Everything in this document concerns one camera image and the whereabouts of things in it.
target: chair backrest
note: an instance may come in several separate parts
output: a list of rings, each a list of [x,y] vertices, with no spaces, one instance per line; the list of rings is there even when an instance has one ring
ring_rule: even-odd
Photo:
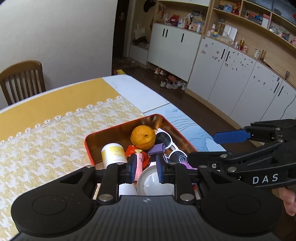
[[[8,105],[46,91],[41,63],[28,60],[8,67],[0,73],[0,85]]]

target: dark brown door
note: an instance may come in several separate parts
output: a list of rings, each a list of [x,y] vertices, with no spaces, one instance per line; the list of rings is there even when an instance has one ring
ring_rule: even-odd
[[[113,57],[121,58],[123,56],[124,35],[126,31],[126,17],[128,14],[129,0],[118,0],[114,35],[113,35]]]

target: human hand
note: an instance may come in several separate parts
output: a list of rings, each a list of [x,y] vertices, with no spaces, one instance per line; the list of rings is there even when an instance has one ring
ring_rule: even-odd
[[[296,214],[295,192],[287,188],[279,188],[279,197],[284,201],[287,214],[294,216]]]

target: blue gripper pad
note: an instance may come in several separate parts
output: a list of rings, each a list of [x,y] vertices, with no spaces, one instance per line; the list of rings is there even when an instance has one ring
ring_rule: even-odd
[[[222,143],[236,143],[236,142],[245,142],[251,137],[249,132],[245,130],[238,131],[226,131],[216,133],[213,137],[214,141],[218,144]]]

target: white bag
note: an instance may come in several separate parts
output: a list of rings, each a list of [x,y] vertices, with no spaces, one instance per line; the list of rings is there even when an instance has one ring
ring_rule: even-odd
[[[141,24],[138,23],[138,28],[133,31],[135,33],[135,39],[146,36],[145,28],[142,28]]]

